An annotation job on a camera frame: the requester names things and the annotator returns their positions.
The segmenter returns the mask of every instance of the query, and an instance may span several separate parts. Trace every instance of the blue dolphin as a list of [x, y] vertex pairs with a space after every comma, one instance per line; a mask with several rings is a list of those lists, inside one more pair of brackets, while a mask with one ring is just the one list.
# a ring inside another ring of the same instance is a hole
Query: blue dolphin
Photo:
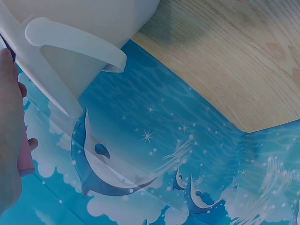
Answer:
[[179, 191], [184, 191], [186, 189], [185, 185], [182, 182], [182, 175], [179, 172], [179, 167], [177, 167], [176, 171], [174, 172], [173, 190], [174, 189], [177, 189]]
[[[108, 196], [125, 196], [130, 195], [137, 190], [148, 186], [156, 178], [148, 179], [145, 183], [126, 184], [122, 182], [112, 169], [106, 164], [105, 156], [110, 159], [110, 154], [106, 147], [100, 143], [94, 143], [95, 139], [90, 133], [90, 122], [88, 110], [85, 109], [82, 115], [77, 120], [71, 144], [71, 157], [74, 167], [78, 173], [81, 182], [82, 196], [86, 197], [87, 193], [92, 190], [102, 195]], [[94, 157], [97, 161], [97, 168], [100, 170], [100, 175], [95, 173], [87, 159], [87, 154], [90, 152], [85, 149], [94, 148], [98, 157]]]
[[203, 194], [199, 189], [194, 187], [193, 178], [192, 176], [190, 176], [187, 187], [184, 191], [184, 199], [186, 201], [190, 216], [192, 214], [205, 213], [222, 201], [222, 198], [220, 198], [219, 200], [215, 201], [212, 205], [208, 205], [202, 200], [202, 197]]

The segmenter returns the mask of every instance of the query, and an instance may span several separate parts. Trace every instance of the white plastic handle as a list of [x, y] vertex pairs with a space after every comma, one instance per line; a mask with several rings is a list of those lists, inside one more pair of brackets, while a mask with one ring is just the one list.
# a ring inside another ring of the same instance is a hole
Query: white plastic handle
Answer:
[[111, 43], [83, 30], [53, 22], [45, 17], [27, 24], [25, 37], [33, 46], [55, 46], [88, 55], [109, 64], [107, 72], [122, 73], [127, 56]]

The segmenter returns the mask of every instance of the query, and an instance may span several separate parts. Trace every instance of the plastic container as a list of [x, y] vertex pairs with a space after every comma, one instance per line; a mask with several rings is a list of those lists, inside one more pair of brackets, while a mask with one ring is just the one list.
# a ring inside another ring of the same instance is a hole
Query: plastic container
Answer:
[[123, 72], [120, 48], [152, 17], [159, 0], [0, 0], [0, 33], [16, 62], [65, 114], [101, 71]]

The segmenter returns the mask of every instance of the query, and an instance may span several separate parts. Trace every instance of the wood grain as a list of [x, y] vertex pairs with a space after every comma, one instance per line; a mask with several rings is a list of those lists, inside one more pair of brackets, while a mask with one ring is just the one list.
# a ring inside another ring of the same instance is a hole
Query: wood grain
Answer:
[[162, 0], [133, 39], [243, 131], [300, 118], [300, 0]]

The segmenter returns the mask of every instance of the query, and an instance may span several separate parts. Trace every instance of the blue water pattern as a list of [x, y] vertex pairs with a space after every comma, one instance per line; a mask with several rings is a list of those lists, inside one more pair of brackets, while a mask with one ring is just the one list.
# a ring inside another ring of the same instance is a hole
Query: blue water pattern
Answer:
[[300, 225], [300, 120], [243, 133], [133, 41], [123, 51], [79, 120], [20, 71], [37, 171], [0, 224]]

